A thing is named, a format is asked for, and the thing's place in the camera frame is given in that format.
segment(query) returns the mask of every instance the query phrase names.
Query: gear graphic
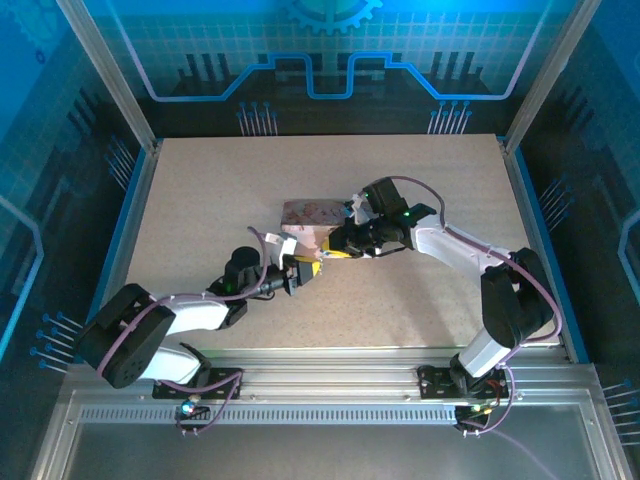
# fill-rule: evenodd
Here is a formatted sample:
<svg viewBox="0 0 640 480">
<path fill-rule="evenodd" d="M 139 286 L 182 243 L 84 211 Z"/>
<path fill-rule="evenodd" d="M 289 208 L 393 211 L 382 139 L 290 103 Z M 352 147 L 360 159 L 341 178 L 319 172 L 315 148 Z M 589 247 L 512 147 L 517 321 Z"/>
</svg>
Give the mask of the gear graphic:
<svg viewBox="0 0 640 480">
<path fill-rule="evenodd" d="M 283 5 L 289 19 L 297 20 L 300 28 L 311 27 L 314 34 L 324 31 L 327 35 L 359 28 L 360 21 L 370 20 L 372 10 L 381 6 L 381 0 L 285 0 Z"/>
<path fill-rule="evenodd" d="M 0 13 L 10 13 L 22 33 L 37 48 L 51 42 L 58 31 L 55 0 L 0 0 Z"/>
</svg>

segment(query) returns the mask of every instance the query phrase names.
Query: blue enclosure wall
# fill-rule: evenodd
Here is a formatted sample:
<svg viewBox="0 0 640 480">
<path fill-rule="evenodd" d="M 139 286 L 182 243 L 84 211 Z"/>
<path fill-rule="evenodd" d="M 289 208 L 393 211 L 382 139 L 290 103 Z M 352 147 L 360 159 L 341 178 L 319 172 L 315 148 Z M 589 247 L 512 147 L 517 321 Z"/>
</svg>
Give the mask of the blue enclosure wall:
<svg viewBox="0 0 640 480">
<path fill-rule="evenodd" d="M 188 137 L 505 133 L 574 1 L 87 5 L 156 135 Z"/>
<path fill-rule="evenodd" d="M 602 1 L 522 143 L 587 350 L 611 382 L 640 380 L 639 21 L 637 2 Z"/>
<path fill-rule="evenodd" d="M 85 321 L 138 151 L 55 2 L 0 1 L 0 478 L 29 474 L 65 369 L 39 353 L 71 360 L 37 332 Z"/>
</svg>

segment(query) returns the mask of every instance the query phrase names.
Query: metal frame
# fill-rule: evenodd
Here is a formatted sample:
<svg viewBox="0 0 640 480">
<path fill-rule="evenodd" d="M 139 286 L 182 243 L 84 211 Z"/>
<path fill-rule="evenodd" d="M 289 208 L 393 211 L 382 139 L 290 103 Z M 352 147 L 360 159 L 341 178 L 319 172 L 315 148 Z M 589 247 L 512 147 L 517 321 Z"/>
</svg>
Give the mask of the metal frame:
<svg viewBox="0 0 640 480">
<path fill-rule="evenodd" d="M 156 137 L 84 2 L 57 2 L 138 142 L 148 154 L 153 154 Z"/>
<path fill-rule="evenodd" d="M 558 306 L 562 313 L 565 326 L 563 328 L 562 339 L 564 341 L 569 358 L 578 363 L 588 363 L 589 357 L 587 349 L 582 340 L 578 321 L 576 319 L 569 293 L 562 279 L 560 266 L 556 259 L 551 244 L 549 232 L 542 217 L 540 205 L 533 191 L 533 184 L 529 178 L 529 172 L 524 165 L 524 159 L 520 154 L 520 150 L 516 149 L 513 153 L 503 151 L 503 158 L 509 180 L 516 197 L 520 216 L 524 224 L 525 232 L 531 247 L 538 252 L 547 276 L 549 284 L 553 291 L 554 297 L 558 300 Z"/>
<path fill-rule="evenodd" d="M 271 424 L 354 424 L 370 411 L 399 412 L 402 424 L 453 423 L 452 403 L 420 399 L 416 367 L 444 366 L 457 349 L 291 349 L 226 350 L 218 352 L 216 364 L 245 369 L 240 399 L 233 402 L 238 412 L 227 423 L 265 423 L 262 412 L 291 412 L 272 416 Z M 561 347 L 525 349 L 514 358 L 519 406 L 575 405 L 579 407 L 595 467 L 603 479 L 631 479 L 632 474 L 615 433 L 598 377 L 592 365 L 567 364 Z M 33 480 L 64 478 L 73 460 L 74 447 L 83 425 L 169 424 L 177 403 L 153 400 L 152 384 L 137 382 L 114 390 L 88 366 L 74 366 L 62 387 L 58 404 L 38 457 Z M 318 406 L 337 412 L 326 421 L 301 418 L 296 412 L 314 411 Z M 344 412 L 356 412 L 344 415 Z M 419 412 L 441 411 L 439 418 Z M 358 417 L 358 412 L 365 412 Z M 376 419 L 372 423 L 393 424 Z"/>
<path fill-rule="evenodd" d="M 145 154 L 142 150 L 138 156 L 100 273 L 96 293 L 91 302 L 88 318 L 92 318 L 98 313 L 98 310 L 116 294 L 126 281 L 147 198 L 151 191 L 153 174 L 158 165 L 161 146 L 160 142 L 153 153 Z"/>
<path fill-rule="evenodd" d="M 542 68 L 538 72 L 533 85 L 527 92 L 509 131 L 507 132 L 507 154 L 511 155 L 520 145 L 525 133 L 538 114 L 540 107 L 549 95 L 551 88 L 564 70 L 569 57 L 578 45 L 582 34 L 589 26 L 591 18 L 596 13 L 601 0 L 582 0 L 575 6 L 569 18 L 564 23 L 551 53 L 547 56 Z"/>
</svg>

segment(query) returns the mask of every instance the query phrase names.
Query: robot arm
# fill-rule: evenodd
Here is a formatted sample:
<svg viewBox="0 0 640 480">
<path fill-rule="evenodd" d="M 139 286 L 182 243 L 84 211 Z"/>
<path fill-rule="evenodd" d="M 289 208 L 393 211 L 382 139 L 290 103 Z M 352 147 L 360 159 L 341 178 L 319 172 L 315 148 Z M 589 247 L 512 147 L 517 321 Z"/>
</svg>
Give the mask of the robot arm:
<svg viewBox="0 0 640 480">
<path fill-rule="evenodd" d="M 376 218 L 363 215 L 368 201 Z M 450 225 L 426 205 L 411 208 L 390 178 L 378 180 L 348 203 L 351 216 L 333 231 L 323 250 L 354 258 L 384 255 L 382 246 L 399 242 L 431 255 L 461 272 L 481 289 L 484 328 L 451 360 L 450 376 L 461 395 L 473 392 L 512 349 L 551 320 L 551 307 L 531 283 L 500 257 L 510 258 L 547 291 L 549 285 L 538 256 L 494 247 Z"/>
<path fill-rule="evenodd" d="M 269 264 L 254 293 L 243 295 L 261 277 L 260 254 L 251 247 L 240 247 L 225 265 L 224 275 L 202 294 L 170 295 L 157 301 L 139 285 L 126 285 L 79 333 L 77 352 L 115 388 L 138 379 L 207 385 L 210 368 L 206 359 L 188 345 L 176 345 L 171 336 L 229 328 L 245 315 L 252 298 L 274 295 L 279 289 L 294 295 L 320 270 L 315 259 L 293 255 L 295 237 L 267 233 L 264 241 L 268 258 L 263 262 Z M 124 334 L 145 309 L 149 310 L 142 321 Z"/>
</svg>

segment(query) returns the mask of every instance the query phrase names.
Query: beige table surface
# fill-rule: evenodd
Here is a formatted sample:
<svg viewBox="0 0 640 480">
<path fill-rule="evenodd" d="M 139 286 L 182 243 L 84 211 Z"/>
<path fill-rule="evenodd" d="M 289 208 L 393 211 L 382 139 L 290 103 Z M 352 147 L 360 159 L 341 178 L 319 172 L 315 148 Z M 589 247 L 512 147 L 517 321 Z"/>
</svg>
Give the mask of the beige table surface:
<svg viewBox="0 0 640 480">
<path fill-rule="evenodd" d="M 438 190 L 458 228 L 512 250 L 528 245 L 493 135 L 167 139 L 127 281 L 154 293 L 200 292 L 236 247 L 259 248 L 247 225 L 279 231 L 285 200 L 349 198 L 393 174 Z M 419 187 L 397 185 L 410 205 L 437 207 Z M 234 327 L 182 338 L 201 349 L 445 347 L 466 345 L 481 326 L 480 291 L 406 251 L 327 260 L 295 296 L 252 301 Z"/>
</svg>

